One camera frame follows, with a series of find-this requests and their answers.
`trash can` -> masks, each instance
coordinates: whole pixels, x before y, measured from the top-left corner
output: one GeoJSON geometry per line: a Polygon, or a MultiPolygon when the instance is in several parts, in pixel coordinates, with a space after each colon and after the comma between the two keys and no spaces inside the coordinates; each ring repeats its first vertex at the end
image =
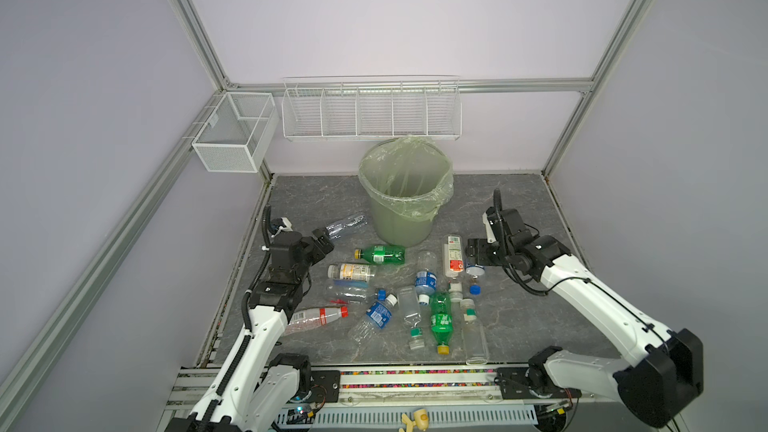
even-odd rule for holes
{"type": "Polygon", "coordinates": [[[360,161],[379,237],[411,247],[432,231],[440,206],[453,197],[453,164],[432,140],[406,136],[382,142],[360,161]]]}

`white wire basket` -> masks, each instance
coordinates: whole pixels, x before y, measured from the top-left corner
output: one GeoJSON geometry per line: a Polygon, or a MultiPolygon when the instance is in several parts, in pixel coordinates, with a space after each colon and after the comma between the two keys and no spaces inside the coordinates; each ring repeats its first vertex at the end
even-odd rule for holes
{"type": "Polygon", "coordinates": [[[462,134],[457,77],[339,79],[285,79],[286,139],[379,140],[409,135],[457,139],[462,134]]]}
{"type": "Polygon", "coordinates": [[[272,94],[226,92],[192,147],[211,172],[258,172],[279,120],[272,94]]]}

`clear plastic bottle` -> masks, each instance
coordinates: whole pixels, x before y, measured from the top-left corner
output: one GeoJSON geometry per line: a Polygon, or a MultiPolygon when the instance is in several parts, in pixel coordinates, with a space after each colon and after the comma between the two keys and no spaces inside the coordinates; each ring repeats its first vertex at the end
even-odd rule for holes
{"type": "Polygon", "coordinates": [[[293,312],[283,335],[309,331],[347,316],[346,307],[308,308],[293,312]]]}
{"type": "Polygon", "coordinates": [[[338,239],[358,232],[362,226],[368,223],[368,217],[362,212],[357,212],[349,217],[337,220],[326,226],[328,235],[332,239],[338,239]]]}
{"type": "Polygon", "coordinates": [[[373,270],[368,264],[332,264],[328,266],[328,278],[370,282],[373,270]]]}
{"type": "Polygon", "coordinates": [[[490,359],[488,342],[485,340],[485,328],[475,312],[475,301],[466,298],[461,302],[464,312],[462,339],[467,365],[487,364],[490,359]]]}
{"type": "Polygon", "coordinates": [[[386,327],[392,318],[392,310],[397,305],[397,298],[390,294],[384,298],[386,292],[379,291],[379,300],[374,302],[362,316],[360,322],[350,331],[350,337],[355,342],[369,341],[373,335],[386,327]]]}
{"type": "Polygon", "coordinates": [[[422,250],[416,259],[418,272],[416,273],[416,293],[421,305],[429,305],[429,296],[437,289],[437,255],[422,250]]]}
{"type": "Polygon", "coordinates": [[[402,312],[402,318],[406,324],[411,328],[416,327],[422,321],[421,310],[416,298],[416,287],[409,285],[400,288],[397,291],[397,302],[400,304],[400,312],[402,312]]]}
{"type": "Polygon", "coordinates": [[[330,281],[326,292],[334,304],[370,304],[373,290],[367,282],[334,280],[330,281]]]}
{"type": "Polygon", "coordinates": [[[485,282],[485,267],[473,265],[465,271],[469,282],[470,295],[480,295],[485,282]]]}
{"type": "Polygon", "coordinates": [[[464,287],[462,281],[458,277],[452,278],[448,281],[448,296],[451,298],[451,302],[461,302],[464,298],[464,287]]]}

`white wire shelf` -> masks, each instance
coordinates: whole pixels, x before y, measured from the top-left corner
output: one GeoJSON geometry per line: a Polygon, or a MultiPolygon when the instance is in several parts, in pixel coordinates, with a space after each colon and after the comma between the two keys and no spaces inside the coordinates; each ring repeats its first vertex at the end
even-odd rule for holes
{"type": "Polygon", "coordinates": [[[457,139],[462,134],[457,77],[302,77],[285,84],[283,134],[289,140],[457,139]],[[324,87],[323,79],[335,84],[324,87]]]}
{"type": "Polygon", "coordinates": [[[279,120],[272,94],[226,92],[192,147],[210,172],[258,172],[279,120]]]}

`black cable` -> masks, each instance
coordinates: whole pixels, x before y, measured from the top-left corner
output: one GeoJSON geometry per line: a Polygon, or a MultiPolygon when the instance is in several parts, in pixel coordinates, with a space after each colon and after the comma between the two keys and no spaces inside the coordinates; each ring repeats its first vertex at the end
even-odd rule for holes
{"type": "Polygon", "coordinates": [[[563,429],[560,432],[565,432],[569,427],[571,427],[571,424],[574,422],[574,419],[576,418],[576,411],[578,410],[578,400],[579,398],[576,398],[576,405],[574,406],[574,411],[571,414],[571,419],[568,421],[568,423],[563,427],[563,429]]]}

